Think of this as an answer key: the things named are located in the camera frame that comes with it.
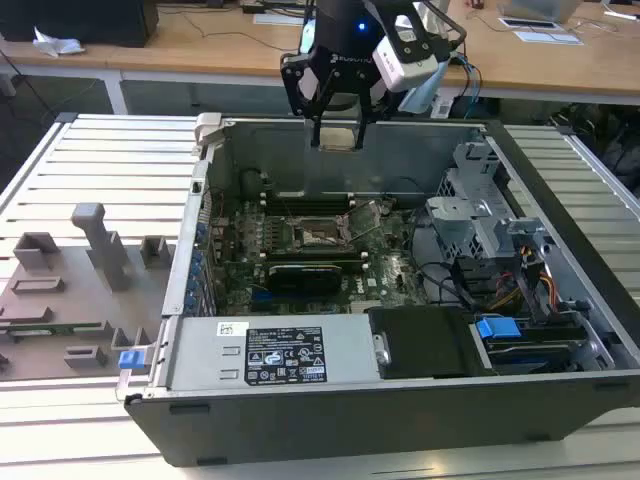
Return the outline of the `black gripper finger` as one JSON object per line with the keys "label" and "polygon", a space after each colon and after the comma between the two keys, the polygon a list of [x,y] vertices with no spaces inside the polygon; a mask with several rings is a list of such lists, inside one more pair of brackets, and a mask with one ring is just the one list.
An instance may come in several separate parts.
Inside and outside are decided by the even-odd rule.
{"label": "black gripper finger", "polygon": [[363,148],[366,130],[370,124],[386,121],[397,112],[399,93],[388,90],[384,80],[380,78],[372,85],[364,86],[364,89],[359,93],[359,106],[355,150]]}
{"label": "black gripper finger", "polygon": [[285,53],[280,73],[291,111],[312,122],[310,146],[320,146],[322,117],[335,93],[336,68],[324,54]]}

